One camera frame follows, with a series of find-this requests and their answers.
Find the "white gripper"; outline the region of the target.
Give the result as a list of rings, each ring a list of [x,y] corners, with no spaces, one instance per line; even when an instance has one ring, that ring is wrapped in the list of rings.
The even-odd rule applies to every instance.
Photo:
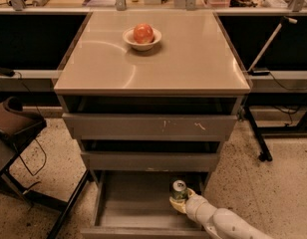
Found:
[[[206,224],[217,208],[211,205],[203,196],[197,195],[191,188],[187,189],[187,196],[186,203],[184,199],[176,200],[172,197],[169,199],[169,203],[176,211],[182,214],[186,213],[190,220],[198,224]]]

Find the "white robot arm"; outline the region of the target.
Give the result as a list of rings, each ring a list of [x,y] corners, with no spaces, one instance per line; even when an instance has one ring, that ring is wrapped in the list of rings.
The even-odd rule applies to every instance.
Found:
[[[212,239],[273,239],[225,208],[217,208],[192,189],[173,189],[171,206],[201,225]]]

